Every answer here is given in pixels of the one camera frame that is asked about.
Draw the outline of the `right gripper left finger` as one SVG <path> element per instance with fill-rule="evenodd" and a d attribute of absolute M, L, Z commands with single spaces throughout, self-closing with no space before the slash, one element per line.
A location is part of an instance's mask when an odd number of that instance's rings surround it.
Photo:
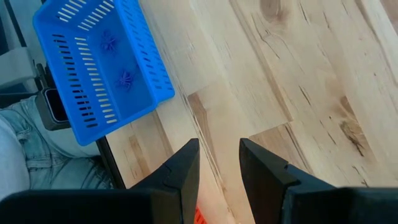
<path fill-rule="evenodd" d="M 12 194 L 0 201 L 0 224 L 193 224 L 199 180 L 194 138 L 130 189 Z"/>

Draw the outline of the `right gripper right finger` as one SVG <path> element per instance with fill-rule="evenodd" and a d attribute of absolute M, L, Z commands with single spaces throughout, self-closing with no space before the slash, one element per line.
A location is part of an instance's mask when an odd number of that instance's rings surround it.
<path fill-rule="evenodd" d="M 256 224 L 398 224 L 398 188 L 334 187 L 247 138 L 239 163 Z"/>

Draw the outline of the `red plastic basket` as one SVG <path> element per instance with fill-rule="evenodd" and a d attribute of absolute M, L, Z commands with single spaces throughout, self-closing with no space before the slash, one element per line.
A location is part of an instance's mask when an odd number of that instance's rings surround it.
<path fill-rule="evenodd" d="M 203 216 L 203 214 L 200 211 L 198 206 L 196 206 L 196 209 L 195 209 L 195 216 L 194 216 L 193 224 L 207 224 L 205 217 Z"/>

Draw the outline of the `blue plastic basket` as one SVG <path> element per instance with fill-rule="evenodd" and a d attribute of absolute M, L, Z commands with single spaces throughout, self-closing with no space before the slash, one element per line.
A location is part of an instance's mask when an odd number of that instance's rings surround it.
<path fill-rule="evenodd" d="M 174 96 L 139 0 L 46 0 L 33 24 L 82 146 Z M 115 54 L 100 48 L 104 30 L 119 40 Z M 115 85 L 122 70 L 136 72 L 129 91 Z"/>

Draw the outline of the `person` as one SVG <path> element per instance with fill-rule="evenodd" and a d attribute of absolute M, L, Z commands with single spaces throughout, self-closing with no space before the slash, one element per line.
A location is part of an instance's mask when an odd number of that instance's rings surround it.
<path fill-rule="evenodd" d="M 25 190 L 112 189 L 99 155 L 69 129 L 47 130 L 34 96 L 0 109 L 0 201 Z"/>

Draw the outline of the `black aluminium table frame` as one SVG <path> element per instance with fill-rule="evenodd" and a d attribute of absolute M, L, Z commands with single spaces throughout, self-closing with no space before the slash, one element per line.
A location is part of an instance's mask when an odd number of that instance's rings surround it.
<path fill-rule="evenodd" d="M 108 140 L 106 139 L 106 137 L 102 137 L 102 138 L 96 140 L 96 145 L 101 154 L 103 164 L 104 164 L 108 174 L 110 175 L 113 186 L 116 189 L 126 189 L 126 185 L 123 181 L 122 175 L 118 169 L 116 160 L 113 156 L 113 153 L 111 151 L 111 148 L 109 146 L 109 143 L 108 143 Z"/>

